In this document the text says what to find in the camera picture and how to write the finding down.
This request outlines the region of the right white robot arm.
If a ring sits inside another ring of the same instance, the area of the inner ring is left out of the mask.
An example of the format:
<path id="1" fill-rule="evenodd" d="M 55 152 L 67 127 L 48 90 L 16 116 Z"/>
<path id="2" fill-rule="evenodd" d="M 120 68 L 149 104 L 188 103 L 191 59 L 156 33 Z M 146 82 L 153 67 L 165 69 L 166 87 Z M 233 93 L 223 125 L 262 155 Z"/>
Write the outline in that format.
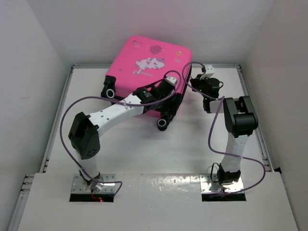
<path id="1" fill-rule="evenodd" d="M 237 182 L 241 175 L 241 158 L 248 138 L 258 127 L 258 117 L 249 96 L 239 98 L 224 98 L 222 105 L 216 100 L 223 82 L 216 78 L 198 74 L 190 80 L 196 91 L 205 94 L 203 108 L 208 114 L 223 113 L 225 127 L 228 132 L 226 146 L 227 155 L 224 155 L 218 165 L 217 180 L 215 183 L 231 184 Z"/>

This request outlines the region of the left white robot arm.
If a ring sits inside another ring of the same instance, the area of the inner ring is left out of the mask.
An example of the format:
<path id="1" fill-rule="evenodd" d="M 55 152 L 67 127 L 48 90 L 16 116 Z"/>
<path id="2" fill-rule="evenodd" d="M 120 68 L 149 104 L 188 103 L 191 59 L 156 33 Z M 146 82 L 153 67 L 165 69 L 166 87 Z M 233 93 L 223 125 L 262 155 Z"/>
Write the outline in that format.
<path id="1" fill-rule="evenodd" d="M 120 103 L 89 115 L 78 113 L 68 137 L 78 154 L 82 167 L 79 172 L 88 187 L 100 179 L 95 156 L 100 150 L 100 137 L 114 126 L 148 111 L 159 111 L 157 128 L 165 131 L 179 106 L 180 94 L 176 93 L 177 78 L 165 77 L 145 87 L 137 88 Z"/>

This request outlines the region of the pink suitcase with dark lining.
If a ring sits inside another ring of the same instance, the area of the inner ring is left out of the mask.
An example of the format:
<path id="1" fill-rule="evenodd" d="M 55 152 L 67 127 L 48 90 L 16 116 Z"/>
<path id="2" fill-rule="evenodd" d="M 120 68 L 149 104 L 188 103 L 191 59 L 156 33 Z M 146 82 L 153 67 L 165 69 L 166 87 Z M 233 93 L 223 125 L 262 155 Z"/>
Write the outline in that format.
<path id="1" fill-rule="evenodd" d="M 128 38 L 108 69 L 101 97 L 122 100 L 139 87 L 160 81 L 164 76 L 176 77 L 184 97 L 192 66 L 189 48 L 142 36 Z M 151 110 L 160 117 L 159 111 Z"/>

